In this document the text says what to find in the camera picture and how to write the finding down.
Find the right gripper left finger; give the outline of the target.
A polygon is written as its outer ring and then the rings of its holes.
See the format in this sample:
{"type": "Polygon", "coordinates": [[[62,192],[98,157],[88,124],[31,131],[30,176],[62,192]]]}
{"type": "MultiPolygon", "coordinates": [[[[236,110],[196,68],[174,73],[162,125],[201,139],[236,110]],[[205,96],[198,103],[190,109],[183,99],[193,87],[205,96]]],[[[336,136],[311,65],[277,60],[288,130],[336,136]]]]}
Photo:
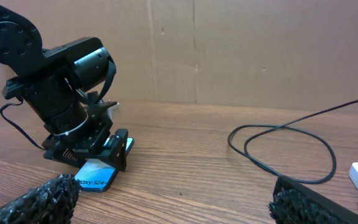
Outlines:
{"type": "Polygon", "coordinates": [[[0,224],[68,224],[80,192],[74,175],[59,175],[0,207],[0,224]]]}

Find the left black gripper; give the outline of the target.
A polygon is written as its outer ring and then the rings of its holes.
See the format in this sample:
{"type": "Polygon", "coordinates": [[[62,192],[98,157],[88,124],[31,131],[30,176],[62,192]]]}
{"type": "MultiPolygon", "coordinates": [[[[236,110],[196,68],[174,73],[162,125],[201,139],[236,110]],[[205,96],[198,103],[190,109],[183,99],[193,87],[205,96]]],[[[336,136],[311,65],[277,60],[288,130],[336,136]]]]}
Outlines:
{"type": "Polygon", "coordinates": [[[128,130],[111,134],[112,114],[119,109],[116,101],[100,101],[84,107],[86,120],[73,131],[51,134],[42,143],[44,158],[77,168],[88,159],[98,159],[119,171],[126,169],[128,130]]]}

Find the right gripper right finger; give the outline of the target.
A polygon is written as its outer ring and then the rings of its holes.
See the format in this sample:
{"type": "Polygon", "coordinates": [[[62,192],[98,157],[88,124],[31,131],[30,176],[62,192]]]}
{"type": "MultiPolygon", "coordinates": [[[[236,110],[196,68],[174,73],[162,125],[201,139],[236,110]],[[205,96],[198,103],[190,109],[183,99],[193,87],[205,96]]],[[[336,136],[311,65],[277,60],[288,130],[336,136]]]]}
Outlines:
{"type": "Polygon", "coordinates": [[[358,214],[284,175],[268,209],[278,224],[358,224],[358,214]]]}

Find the Samsung Galaxy smartphone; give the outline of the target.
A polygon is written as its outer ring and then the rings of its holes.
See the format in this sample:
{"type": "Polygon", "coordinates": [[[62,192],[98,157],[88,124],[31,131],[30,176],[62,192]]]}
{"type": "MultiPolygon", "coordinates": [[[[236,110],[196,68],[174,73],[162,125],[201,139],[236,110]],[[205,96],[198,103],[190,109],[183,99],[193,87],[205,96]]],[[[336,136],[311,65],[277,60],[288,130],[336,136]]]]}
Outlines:
{"type": "Polygon", "coordinates": [[[100,159],[88,159],[75,174],[83,191],[105,192],[119,171],[100,159]]]}

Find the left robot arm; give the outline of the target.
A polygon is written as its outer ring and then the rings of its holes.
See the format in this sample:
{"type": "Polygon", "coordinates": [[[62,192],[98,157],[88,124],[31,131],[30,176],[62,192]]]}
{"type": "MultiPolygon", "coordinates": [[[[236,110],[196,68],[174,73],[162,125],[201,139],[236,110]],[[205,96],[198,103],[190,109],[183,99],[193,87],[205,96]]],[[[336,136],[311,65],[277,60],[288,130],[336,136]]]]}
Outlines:
{"type": "Polygon", "coordinates": [[[0,63],[15,73],[5,99],[28,103],[44,122],[44,158],[75,167],[98,159],[125,170],[128,132],[110,132],[114,103],[104,101],[116,65],[98,38],[44,49],[36,26],[0,5],[0,63]]]}

